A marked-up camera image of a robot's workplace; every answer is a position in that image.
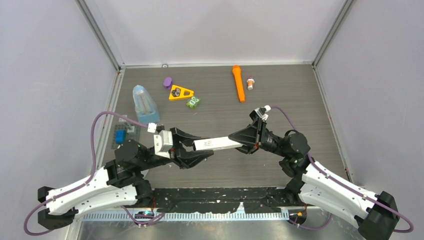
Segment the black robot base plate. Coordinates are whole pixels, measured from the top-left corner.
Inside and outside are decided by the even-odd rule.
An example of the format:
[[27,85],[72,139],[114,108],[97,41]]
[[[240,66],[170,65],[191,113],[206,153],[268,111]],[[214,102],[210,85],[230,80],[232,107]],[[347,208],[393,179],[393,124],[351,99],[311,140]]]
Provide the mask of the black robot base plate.
[[305,204],[293,193],[277,187],[156,188],[155,204],[164,213],[277,213],[282,207]]

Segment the white rectangular thermometer device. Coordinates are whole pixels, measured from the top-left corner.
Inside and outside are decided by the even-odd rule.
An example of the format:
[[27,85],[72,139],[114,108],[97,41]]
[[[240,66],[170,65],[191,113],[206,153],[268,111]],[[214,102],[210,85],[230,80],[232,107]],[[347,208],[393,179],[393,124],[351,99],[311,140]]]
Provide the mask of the white rectangular thermometer device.
[[241,143],[231,140],[227,136],[193,141],[193,148],[196,151],[219,151],[240,148],[242,146]]

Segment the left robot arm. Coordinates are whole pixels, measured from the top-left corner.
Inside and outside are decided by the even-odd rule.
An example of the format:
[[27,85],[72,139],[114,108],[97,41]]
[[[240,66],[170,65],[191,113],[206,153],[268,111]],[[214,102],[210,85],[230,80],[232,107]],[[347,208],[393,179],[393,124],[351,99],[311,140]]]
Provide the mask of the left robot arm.
[[126,140],[114,151],[115,158],[70,185],[38,189],[45,209],[37,213],[38,223],[48,230],[70,225],[75,219],[96,210],[112,207],[150,207],[154,193],[143,172],[174,163],[190,169],[214,154],[214,141],[177,128],[153,136],[153,146]]

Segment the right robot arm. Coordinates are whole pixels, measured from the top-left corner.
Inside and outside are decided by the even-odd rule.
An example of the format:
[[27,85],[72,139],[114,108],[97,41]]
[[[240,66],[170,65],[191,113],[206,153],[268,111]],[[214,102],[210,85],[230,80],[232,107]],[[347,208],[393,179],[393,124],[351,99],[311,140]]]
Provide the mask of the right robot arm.
[[366,240],[388,240],[399,222],[394,197],[386,191],[377,194],[357,186],[331,172],[309,156],[310,146],[304,134],[296,129],[284,136],[267,129],[265,113],[252,111],[252,123],[231,133],[238,150],[253,154],[259,149],[281,156],[279,165],[291,178],[285,198],[291,205],[301,202],[319,207],[357,228]]

